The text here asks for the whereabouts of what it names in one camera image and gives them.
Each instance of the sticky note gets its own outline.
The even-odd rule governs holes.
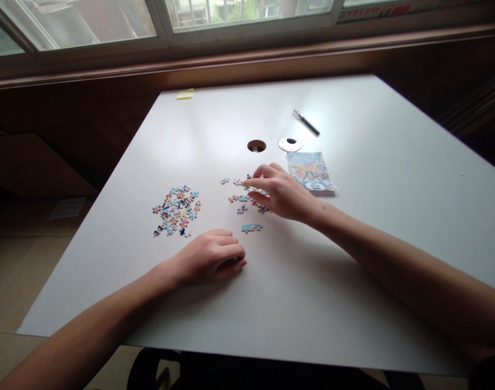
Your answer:
[[[179,92],[177,100],[191,99],[193,97],[193,88],[185,89]]]

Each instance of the hole in table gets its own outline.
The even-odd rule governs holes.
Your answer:
[[[252,140],[247,143],[247,148],[254,153],[263,152],[266,147],[265,142],[260,140]]]

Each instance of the table surface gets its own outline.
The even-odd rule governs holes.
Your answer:
[[[341,210],[495,287],[495,168],[375,76],[163,92],[19,329],[50,336],[77,314],[179,251],[153,238],[152,207],[174,186],[199,192],[195,237],[231,229],[247,266],[229,283],[183,289],[130,345],[466,375],[457,347],[374,283],[320,233],[253,207],[236,213],[234,178],[286,167],[282,137],[322,151]],[[301,111],[317,138],[292,116]],[[247,143],[267,143],[252,153]],[[228,184],[220,180],[229,177]],[[245,235],[240,226],[260,223]]]

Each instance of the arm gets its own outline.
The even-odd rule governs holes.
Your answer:
[[[243,185],[278,215],[322,232],[383,287],[453,337],[476,360],[495,354],[495,289],[428,253],[317,199],[278,164],[262,165]]]
[[[2,389],[79,389],[166,294],[186,284],[220,281],[246,264],[228,230],[196,237],[174,257],[94,304],[36,348],[0,383]]]

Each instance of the pile of puzzle pieces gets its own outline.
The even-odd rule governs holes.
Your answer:
[[[192,232],[187,228],[188,223],[197,218],[197,212],[200,211],[201,203],[199,200],[192,205],[198,196],[198,192],[190,193],[190,187],[187,185],[172,188],[164,203],[152,208],[152,212],[160,214],[162,218],[162,223],[154,230],[154,237],[158,237],[164,230],[166,230],[167,236],[171,236],[179,228],[181,229],[179,232],[181,236],[191,237]]]
[[[221,182],[222,184],[224,184],[224,183],[227,183],[228,181],[229,181],[229,179],[228,179],[228,178],[225,178],[225,179],[221,180],[220,182]],[[241,185],[241,184],[242,184],[242,181],[241,181],[240,179],[235,179],[235,180],[233,181],[233,184],[235,184],[235,185],[237,185],[237,186],[238,186],[238,185]],[[255,187],[248,187],[248,186],[246,186],[246,187],[244,187],[244,189],[245,189],[246,191],[257,191],[257,192],[260,192],[260,193],[261,193],[261,194],[263,194],[263,195],[267,195],[267,194],[268,194],[268,193],[267,193],[267,192],[265,192],[264,190],[261,190],[261,189],[259,189],[259,188],[255,188]],[[252,197],[249,197],[249,196],[247,196],[247,195],[233,195],[232,197],[228,198],[228,200],[229,200],[231,203],[236,202],[237,200],[238,200],[239,202],[251,202],[251,205],[252,205],[252,206],[255,206],[255,207],[258,207],[258,212],[261,212],[262,214],[263,214],[264,212],[266,212],[266,211],[270,211],[270,212],[272,212],[272,211],[271,211],[271,210],[269,210],[266,206],[261,205],[258,201],[254,200]],[[247,210],[248,210],[248,208],[247,208],[246,206],[242,205],[241,207],[239,207],[239,208],[237,209],[237,214],[243,214],[243,213],[244,213],[244,211],[247,211]]]
[[[220,181],[221,184],[226,184],[226,183],[229,183],[229,178],[224,178]],[[233,184],[235,184],[236,186],[241,186],[242,185],[242,180],[240,179],[235,179],[233,181]],[[257,192],[260,192],[261,194],[263,195],[267,195],[268,193],[265,192],[264,190],[261,190],[259,188],[255,188],[255,187],[249,187],[249,186],[245,186],[244,189],[246,191],[257,191]],[[251,205],[252,206],[255,206],[258,208],[258,212],[261,212],[262,214],[266,211],[270,211],[272,212],[271,210],[269,210],[269,208],[267,208],[266,206],[260,204],[258,201],[256,201],[254,198],[248,196],[248,195],[233,195],[231,196],[230,198],[228,198],[228,200],[231,202],[231,203],[234,203],[236,201],[239,201],[239,202],[251,202]],[[246,212],[248,210],[248,208],[246,207],[246,205],[242,205],[240,206],[238,209],[237,209],[237,214],[244,214],[244,212]],[[257,224],[257,223],[251,223],[251,224],[243,224],[242,225],[242,232],[245,232],[246,234],[248,234],[248,232],[252,232],[252,231],[260,231],[262,229],[262,225],[260,224]]]

